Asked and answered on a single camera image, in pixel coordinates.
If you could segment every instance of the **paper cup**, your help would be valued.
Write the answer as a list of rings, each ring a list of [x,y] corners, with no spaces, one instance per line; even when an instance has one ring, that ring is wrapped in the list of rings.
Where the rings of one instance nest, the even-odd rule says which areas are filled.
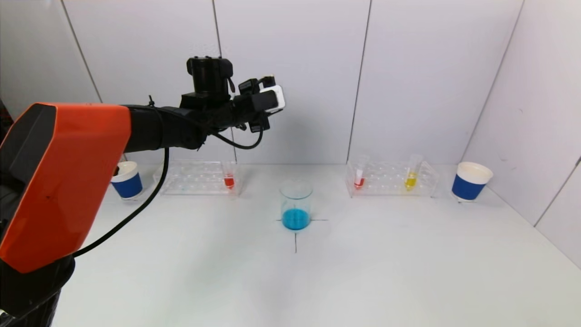
[[[111,178],[111,184],[123,199],[137,196],[143,190],[141,178],[137,171],[137,163],[124,161],[117,164],[119,172],[117,176]]]
[[[493,175],[490,169],[478,163],[460,162],[452,186],[452,193],[460,201],[472,201],[480,194]]]

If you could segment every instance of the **test tube rack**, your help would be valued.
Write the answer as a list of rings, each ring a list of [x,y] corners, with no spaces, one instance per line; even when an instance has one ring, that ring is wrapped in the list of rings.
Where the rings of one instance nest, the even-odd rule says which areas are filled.
[[[430,197],[436,190],[439,175],[423,161],[415,187],[408,191],[404,185],[408,173],[407,162],[369,162],[365,168],[365,179],[361,188],[356,188],[353,163],[347,163],[345,183],[351,197],[358,196],[420,196]]]
[[[234,186],[229,189],[224,181],[220,161],[170,160],[160,193],[179,196],[238,196],[242,189],[242,179],[238,165],[232,163],[232,168]],[[163,166],[153,174],[156,184],[161,178],[162,169]]]

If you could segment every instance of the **yellow liquid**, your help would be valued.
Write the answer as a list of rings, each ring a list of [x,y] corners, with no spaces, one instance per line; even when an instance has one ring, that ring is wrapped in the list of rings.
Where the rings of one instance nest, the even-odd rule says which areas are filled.
[[[410,172],[407,175],[406,182],[404,183],[404,185],[406,186],[406,190],[408,190],[408,191],[413,190],[415,187],[415,182],[417,182],[417,181],[418,181],[418,174]]]

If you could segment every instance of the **white tabletop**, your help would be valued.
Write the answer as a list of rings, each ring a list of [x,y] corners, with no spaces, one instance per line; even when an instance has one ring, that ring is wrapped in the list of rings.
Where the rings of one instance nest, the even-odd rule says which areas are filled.
[[[581,271],[489,189],[459,204],[439,170],[435,198],[349,198],[331,165],[244,166],[239,198],[158,196],[77,259],[54,326],[581,325]],[[291,176],[319,219],[296,253],[277,221]],[[139,203],[108,194],[85,243]]]

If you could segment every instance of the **test tube with red liquid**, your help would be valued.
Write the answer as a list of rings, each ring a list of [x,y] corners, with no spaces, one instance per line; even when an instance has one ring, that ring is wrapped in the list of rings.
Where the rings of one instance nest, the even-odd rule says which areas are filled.
[[[229,190],[234,188],[234,166],[236,165],[233,161],[222,161],[222,174],[224,175],[224,185]]]
[[[366,155],[359,156],[353,168],[355,169],[355,180],[353,184],[356,190],[361,190],[365,184],[365,169],[369,163],[369,157]]]

